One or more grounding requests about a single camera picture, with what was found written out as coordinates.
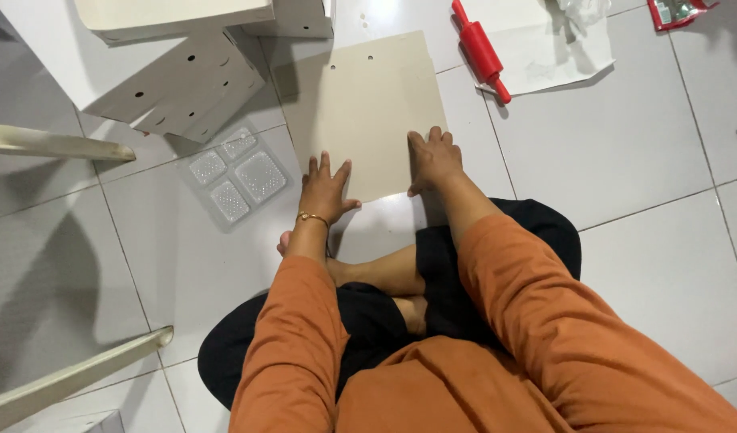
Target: orange sleeve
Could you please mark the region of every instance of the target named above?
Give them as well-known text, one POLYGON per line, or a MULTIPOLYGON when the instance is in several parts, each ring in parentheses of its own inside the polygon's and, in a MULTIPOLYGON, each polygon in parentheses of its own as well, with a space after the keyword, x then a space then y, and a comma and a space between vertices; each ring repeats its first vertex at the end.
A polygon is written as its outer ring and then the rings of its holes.
POLYGON ((229 431, 331 431, 348 338, 323 266, 284 259, 256 321, 229 431))
POLYGON ((736 409, 510 217, 468 229, 459 271, 499 339, 575 430, 737 431, 736 409))

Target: orange shirt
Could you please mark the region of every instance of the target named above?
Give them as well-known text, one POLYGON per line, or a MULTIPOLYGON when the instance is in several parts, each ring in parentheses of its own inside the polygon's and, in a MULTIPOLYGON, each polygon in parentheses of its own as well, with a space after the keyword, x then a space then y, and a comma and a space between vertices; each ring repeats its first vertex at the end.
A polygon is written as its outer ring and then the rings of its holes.
POLYGON ((231 432, 737 431, 737 410, 622 322, 552 249, 505 215, 468 229, 459 272, 513 358, 464 340, 408 345, 354 375, 334 283, 283 260, 259 314, 231 432))

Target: gold bracelet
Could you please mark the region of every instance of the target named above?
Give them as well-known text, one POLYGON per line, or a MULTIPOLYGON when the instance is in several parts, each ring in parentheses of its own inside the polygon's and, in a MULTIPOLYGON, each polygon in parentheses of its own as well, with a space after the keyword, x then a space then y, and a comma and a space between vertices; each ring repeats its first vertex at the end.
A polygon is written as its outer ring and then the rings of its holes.
POLYGON ((329 230, 331 228, 331 224, 329 224, 328 221, 325 221, 325 218, 322 216, 317 216, 317 215, 313 215, 311 213, 302 211, 302 212, 299 212, 298 215, 296 215, 296 219, 298 220, 299 218, 301 218, 302 221, 307 221, 310 218, 315 218, 316 220, 320 220, 320 221, 323 221, 323 223, 325 223, 326 230, 329 230))

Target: clear plastic tray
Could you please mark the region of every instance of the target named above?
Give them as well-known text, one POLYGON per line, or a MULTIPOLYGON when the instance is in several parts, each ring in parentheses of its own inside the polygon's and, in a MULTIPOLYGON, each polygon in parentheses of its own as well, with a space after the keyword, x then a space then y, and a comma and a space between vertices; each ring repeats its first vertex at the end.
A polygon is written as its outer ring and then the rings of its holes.
POLYGON ((240 138, 177 162, 181 175, 223 232, 231 232, 248 216, 293 184, 258 134, 247 128, 240 138))

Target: black pants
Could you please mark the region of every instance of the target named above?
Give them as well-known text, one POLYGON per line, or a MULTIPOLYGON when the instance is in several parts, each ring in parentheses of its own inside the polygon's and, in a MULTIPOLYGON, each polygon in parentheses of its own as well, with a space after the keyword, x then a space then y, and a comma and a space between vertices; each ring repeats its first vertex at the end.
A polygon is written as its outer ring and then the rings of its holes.
MULTIPOLYGON (((502 212, 545 241, 579 280, 582 249, 569 220, 533 200, 491 199, 502 212)), ((416 266, 425 282, 428 301, 427 337, 445 335, 504 350, 481 318, 459 281, 457 252, 447 226, 416 234, 416 266)), ((365 283, 347 283, 336 290, 344 329, 350 334, 341 359, 337 399, 352 375, 374 368, 418 338, 406 331, 395 302, 365 283)), ((211 394, 227 409, 240 383, 243 361, 254 337, 256 318, 267 300, 260 295, 235 308, 210 331, 198 354, 198 371, 211 394)))

